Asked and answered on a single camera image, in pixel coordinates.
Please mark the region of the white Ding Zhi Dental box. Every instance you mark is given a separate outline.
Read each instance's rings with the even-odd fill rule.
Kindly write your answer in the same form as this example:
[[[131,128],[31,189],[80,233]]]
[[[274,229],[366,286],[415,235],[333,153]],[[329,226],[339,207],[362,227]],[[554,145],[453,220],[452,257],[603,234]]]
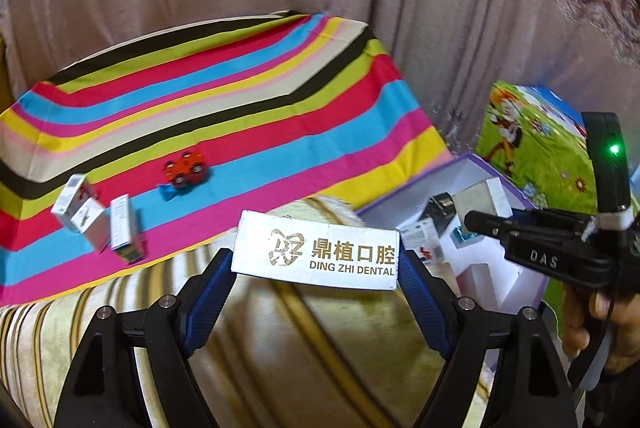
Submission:
[[[399,233],[245,210],[231,270],[288,283],[359,290],[397,287]]]

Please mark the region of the red toy car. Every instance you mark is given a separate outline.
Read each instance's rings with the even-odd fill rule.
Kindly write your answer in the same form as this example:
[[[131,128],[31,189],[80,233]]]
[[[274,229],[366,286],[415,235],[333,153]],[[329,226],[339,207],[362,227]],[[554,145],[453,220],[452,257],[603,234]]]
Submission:
[[[198,185],[207,177],[207,165],[199,151],[185,151],[178,159],[168,160],[163,166],[166,182],[180,189]]]

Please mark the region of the white narrow text box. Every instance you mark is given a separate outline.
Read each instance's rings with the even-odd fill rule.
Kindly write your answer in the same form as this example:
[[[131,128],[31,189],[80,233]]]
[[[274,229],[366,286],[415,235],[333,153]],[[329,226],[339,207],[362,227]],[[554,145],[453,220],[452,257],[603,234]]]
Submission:
[[[134,264],[144,257],[136,211],[128,194],[111,201],[111,248],[122,260]]]

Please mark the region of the blue plastic piece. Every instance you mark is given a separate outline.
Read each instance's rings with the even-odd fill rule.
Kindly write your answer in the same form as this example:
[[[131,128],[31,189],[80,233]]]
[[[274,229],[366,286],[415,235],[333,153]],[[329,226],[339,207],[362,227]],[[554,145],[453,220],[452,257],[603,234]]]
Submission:
[[[158,184],[157,190],[165,201],[172,200],[178,195],[177,188],[172,184]]]

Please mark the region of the black gold box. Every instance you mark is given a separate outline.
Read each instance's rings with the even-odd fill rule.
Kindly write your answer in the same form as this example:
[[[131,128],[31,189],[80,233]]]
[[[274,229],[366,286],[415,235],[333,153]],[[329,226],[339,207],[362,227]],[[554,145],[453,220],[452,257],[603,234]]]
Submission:
[[[442,236],[442,233],[446,231],[456,214],[456,206],[452,196],[444,192],[431,196],[427,200],[419,220],[431,219],[434,222],[437,234]]]

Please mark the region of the white blue red medicine box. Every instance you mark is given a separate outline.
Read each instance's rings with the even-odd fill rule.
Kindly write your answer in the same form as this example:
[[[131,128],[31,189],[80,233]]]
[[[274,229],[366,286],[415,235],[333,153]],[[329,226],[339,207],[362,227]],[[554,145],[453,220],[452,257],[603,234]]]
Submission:
[[[406,250],[413,251],[425,264],[444,261],[444,252],[432,218],[422,219],[399,230]]]

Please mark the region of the colourful striped tablecloth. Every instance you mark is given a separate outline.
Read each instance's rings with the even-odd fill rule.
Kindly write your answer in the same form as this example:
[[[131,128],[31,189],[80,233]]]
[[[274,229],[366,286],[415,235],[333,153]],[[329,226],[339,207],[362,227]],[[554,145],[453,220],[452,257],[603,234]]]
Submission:
[[[207,177],[165,201],[166,161]],[[51,208],[72,174],[128,194],[153,264],[207,243],[244,209],[308,196],[355,208],[450,159],[363,22],[284,13],[160,32],[78,62],[1,115],[1,301],[29,303],[127,273]]]

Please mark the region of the white barcode medicine box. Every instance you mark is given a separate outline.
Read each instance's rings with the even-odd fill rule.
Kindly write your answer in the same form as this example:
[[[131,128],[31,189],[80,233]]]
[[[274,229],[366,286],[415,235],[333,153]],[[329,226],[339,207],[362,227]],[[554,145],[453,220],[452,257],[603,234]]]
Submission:
[[[79,229],[73,223],[72,218],[89,198],[97,199],[98,194],[88,181],[87,175],[72,174],[55,200],[51,213],[66,229],[78,233]]]

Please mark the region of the white purple storage box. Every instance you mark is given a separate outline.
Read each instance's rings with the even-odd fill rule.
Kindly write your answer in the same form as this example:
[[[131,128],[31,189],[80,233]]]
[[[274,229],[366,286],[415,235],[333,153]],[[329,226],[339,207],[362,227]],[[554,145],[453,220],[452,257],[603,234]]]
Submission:
[[[533,206],[530,200],[495,168],[474,154],[464,154],[428,170],[393,192],[357,211],[362,221],[379,229],[402,229],[413,224],[427,200],[440,193],[457,194],[482,180],[498,177],[512,209]],[[544,275],[525,269],[504,258],[498,240],[480,237],[475,243],[458,247],[452,232],[459,225],[452,221],[442,234],[444,260],[461,281],[473,275],[474,298],[489,310],[515,313],[521,307],[538,307],[548,284]]]

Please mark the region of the green cartoon box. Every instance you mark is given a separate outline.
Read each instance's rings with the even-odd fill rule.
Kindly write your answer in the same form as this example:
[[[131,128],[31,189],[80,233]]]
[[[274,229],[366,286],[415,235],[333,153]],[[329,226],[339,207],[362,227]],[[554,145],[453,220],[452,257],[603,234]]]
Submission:
[[[597,211],[584,122],[548,88],[495,82],[475,154],[537,208]]]

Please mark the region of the white saxophone box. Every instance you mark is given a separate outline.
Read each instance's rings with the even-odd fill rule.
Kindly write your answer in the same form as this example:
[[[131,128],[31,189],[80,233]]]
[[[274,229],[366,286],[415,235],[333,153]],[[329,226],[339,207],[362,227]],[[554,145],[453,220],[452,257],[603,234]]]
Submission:
[[[110,242],[110,215],[94,198],[88,198],[77,209],[70,221],[94,251],[102,252]]]

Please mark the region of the silver white square box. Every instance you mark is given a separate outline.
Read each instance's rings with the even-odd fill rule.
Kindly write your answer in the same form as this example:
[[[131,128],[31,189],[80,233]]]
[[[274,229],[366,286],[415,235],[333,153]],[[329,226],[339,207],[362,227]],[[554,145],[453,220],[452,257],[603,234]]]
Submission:
[[[478,211],[501,218],[510,218],[513,214],[506,192],[498,177],[482,180],[452,196],[459,217],[460,226],[465,234],[470,230],[464,225],[464,219],[470,211]]]

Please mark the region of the teal small box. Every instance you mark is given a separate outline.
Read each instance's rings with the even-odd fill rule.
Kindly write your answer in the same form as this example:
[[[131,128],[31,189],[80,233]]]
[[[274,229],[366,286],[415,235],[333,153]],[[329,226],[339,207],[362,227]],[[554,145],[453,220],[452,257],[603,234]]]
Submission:
[[[450,237],[454,247],[457,249],[472,246],[484,239],[483,235],[473,232],[465,232],[461,226],[455,227],[452,230]]]

